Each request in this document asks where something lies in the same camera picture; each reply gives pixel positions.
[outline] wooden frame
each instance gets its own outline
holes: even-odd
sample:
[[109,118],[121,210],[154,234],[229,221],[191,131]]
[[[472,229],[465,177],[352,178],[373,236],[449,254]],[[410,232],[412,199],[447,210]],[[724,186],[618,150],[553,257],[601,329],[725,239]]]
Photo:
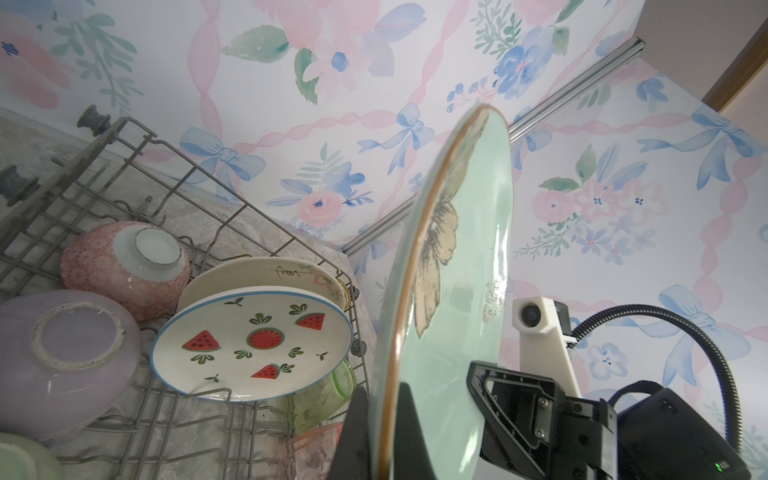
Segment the wooden frame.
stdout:
[[768,61],[768,19],[701,100],[722,111]]

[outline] watermelon slice print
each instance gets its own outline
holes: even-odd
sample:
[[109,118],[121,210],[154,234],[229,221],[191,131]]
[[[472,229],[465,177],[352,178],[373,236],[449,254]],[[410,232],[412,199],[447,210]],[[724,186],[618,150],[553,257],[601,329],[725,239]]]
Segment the watermelon slice print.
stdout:
[[286,339],[283,332],[274,328],[254,330],[248,334],[248,345],[257,350],[273,349]]
[[258,372],[251,375],[251,378],[254,379],[276,379],[277,376],[280,374],[280,372],[285,373],[291,373],[292,368],[295,367],[295,365],[288,365],[287,363],[284,363],[281,366],[277,366],[275,363],[271,363]]
[[190,350],[191,352],[213,352],[219,350],[221,347],[208,330],[203,330],[192,340],[183,344],[181,348]]
[[312,330],[322,330],[323,320],[325,319],[325,313],[307,313],[306,315],[299,317],[299,319],[296,321],[296,325],[304,326]]

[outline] plate rim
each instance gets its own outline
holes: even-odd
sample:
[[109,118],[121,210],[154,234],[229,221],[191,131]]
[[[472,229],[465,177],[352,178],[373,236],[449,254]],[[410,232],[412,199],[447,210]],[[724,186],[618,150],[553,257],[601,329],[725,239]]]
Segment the plate rim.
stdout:
[[[338,279],[336,276],[334,276],[334,275],[333,275],[331,272],[329,272],[327,269],[324,269],[322,266],[318,265],[317,263],[311,262],[311,261],[309,261],[309,260],[302,260],[302,259],[300,259],[300,258],[293,258],[293,257],[239,257],[239,258],[233,258],[233,259],[229,259],[229,260],[227,260],[227,261],[224,261],[224,262],[222,262],[222,263],[219,263],[218,265],[216,265],[216,266],[214,266],[214,267],[212,267],[212,268],[210,268],[210,269],[208,269],[208,270],[206,270],[206,271],[202,272],[201,274],[199,274],[199,275],[195,276],[195,277],[194,277],[194,278],[193,278],[193,279],[192,279],[192,280],[191,280],[191,281],[190,281],[190,282],[189,282],[189,283],[188,283],[188,284],[187,284],[187,285],[184,287],[184,291],[182,291],[182,292],[181,292],[181,295],[179,295],[179,301],[181,301],[181,297],[184,295],[184,292],[185,292],[185,291],[187,291],[187,288],[189,288],[189,286],[190,286],[190,285],[192,285],[192,283],[194,283],[194,282],[195,282],[197,279],[199,279],[199,278],[203,278],[203,277],[205,277],[205,275],[206,275],[206,274],[208,274],[208,273],[210,273],[210,272],[214,271],[215,269],[217,269],[217,268],[219,268],[219,267],[224,267],[224,266],[233,266],[233,265],[237,265],[237,264],[240,264],[240,263],[248,263],[248,262],[257,262],[257,263],[258,263],[258,262],[261,262],[261,261],[271,261],[271,260],[282,260],[282,261],[289,261],[289,262],[305,262],[305,263],[308,263],[308,264],[310,264],[310,265],[316,266],[317,268],[321,269],[323,272],[327,273],[327,274],[328,274],[328,276],[330,276],[331,278],[333,278],[333,279],[336,281],[336,284],[337,284],[337,285],[339,286],[339,288],[342,290],[341,294],[342,294],[342,296],[343,296],[343,297],[344,297],[344,299],[345,299],[345,300],[344,300],[344,308],[343,308],[343,310],[348,310],[348,309],[349,309],[349,307],[350,307],[350,303],[351,303],[351,301],[350,301],[350,298],[349,298],[349,292],[347,292],[347,290],[346,290],[346,287],[345,287],[345,286],[344,286],[344,284],[341,282],[341,280],[339,280],[339,279]],[[240,287],[238,287],[238,288],[257,288],[257,286],[240,286]],[[296,288],[296,287],[293,287],[293,286],[285,286],[284,288]],[[195,303],[196,303],[196,302],[192,302],[192,303],[190,303],[188,306],[185,306],[185,307],[184,307],[184,309],[186,309],[186,308],[189,308],[190,306],[193,306]]]
[[341,358],[341,361],[338,364],[336,364],[336,366],[334,366],[330,370],[329,373],[327,373],[326,375],[320,377],[315,382],[312,382],[309,385],[304,386],[304,387],[302,387],[300,389],[293,390],[292,392],[284,393],[282,395],[266,397],[266,398],[263,398],[263,399],[249,399],[249,400],[235,400],[235,399],[232,399],[232,394],[230,394],[230,398],[228,400],[227,399],[223,399],[223,400],[210,399],[210,398],[206,398],[206,397],[202,397],[202,396],[196,397],[196,398],[202,399],[202,400],[209,400],[211,402],[225,402],[225,403],[226,402],[228,402],[228,403],[264,402],[264,401],[271,400],[271,399],[276,399],[276,398],[279,398],[279,397],[282,397],[282,396],[292,395],[292,394],[294,394],[296,392],[301,392],[302,390],[309,388],[310,386],[312,386],[315,383],[319,382],[320,380],[325,378],[327,375],[332,373],[334,370],[339,368],[339,365],[341,365],[344,362],[344,360],[349,356],[349,351],[351,350],[352,343],[355,340],[355,330],[353,329],[352,322],[349,321],[349,318],[347,317],[347,315],[339,308],[338,305],[336,305],[335,303],[331,302],[330,300],[328,300],[324,296],[316,295],[315,293],[310,292],[309,290],[302,290],[302,289],[293,288],[293,287],[290,287],[290,286],[245,286],[245,287],[242,287],[242,288],[226,290],[224,292],[220,292],[220,293],[216,293],[214,295],[207,296],[207,297],[205,297],[205,298],[203,298],[201,300],[198,300],[195,303],[192,303],[187,308],[181,310],[179,313],[176,313],[174,316],[172,316],[170,318],[170,320],[168,320],[168,322],[165,325],[163,325],[163,327],[160,329],[160,331],[157,332],[157,335],[154,337],[154,340],[152,341],[152,347],[150,348],[150,352],[149,352],[149,363],[150,363],[150,367],[152,368],[152,373],[164,385],[166,385],[168,388],[174,390],[175,392],[179,392],[182,395],[195,395],[194,393],[183,392],[182,390],[172,386],[157,371],[157,368],[154,365],[154,350],[157,347],[157,341],[160,339],[160,337],[163,335],[163,333],[165,333],[165,331],[171,326],[171,324],[175,323],[176,321],[178,321],[181,318],[184,318],[184,316],[187,315],[188,313],[191,313],[194,310],[197,310],[197,309],[199,309],[199,308],[201,308],[203,306],[210,305],[211,303],[217,302],[219,300],[225,300],[227,298],[234,298],[236,296],[263,295],[263,294],[267,294],[267,293],[276,293],[276,294],[280,294],[280,295],[291,295],[291,296],[303,296],[303,297],[309,298],[311,300],[316,300],[318,302],[325,303],[327,306],[330,306],[331,308],[333,308],[339,315],[341,315],[341,317],[346,321],[346,325],[349,327],[349,345],[347,346],[346,354],[344,355],[344,357]]

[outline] purple bowl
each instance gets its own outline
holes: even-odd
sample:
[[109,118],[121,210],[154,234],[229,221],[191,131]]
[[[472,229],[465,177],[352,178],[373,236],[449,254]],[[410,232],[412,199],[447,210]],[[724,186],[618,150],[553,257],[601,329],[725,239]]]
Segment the purple bowl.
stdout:
[[140,357],[133,316],[105,296],[52,290],[0,304],[0,431],[47,442],[85,427]]

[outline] floral wallpaper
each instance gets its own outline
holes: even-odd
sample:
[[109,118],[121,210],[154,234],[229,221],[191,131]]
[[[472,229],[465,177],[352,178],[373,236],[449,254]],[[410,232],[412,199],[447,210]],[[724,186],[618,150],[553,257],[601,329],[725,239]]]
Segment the floral wallpaper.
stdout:
[[[768,147],[637,59],[547,119],[511,153],[515,225],[507,303],[555,298],[568,304],[572,326],[625,303],[662,306],[697,324],[736,376],[743,459],[753,478],[768,478],[762,387]],[[375,305],[386,288],[397,228],[353,255],[366,305]],[[518,345],[507,319],[503,366],[519,366]],[[615,320],[582,340],[571,361],[592,399],[653,380],[675,389],[723,431],[713,370],[676,327],[648,318]],[[641,398],[625,396],[618,407]]]
[[[629,39],[642,5],[0,2],[0,106],[83,140],[89,104],[132,115],[269,215],[341,246],[412,195],[472,104],[523,114]],[[517,158],[548,142],[529,135]],[[186,174],[166,150],[139,160]],[[204,175],[187,182],[235,201]]]

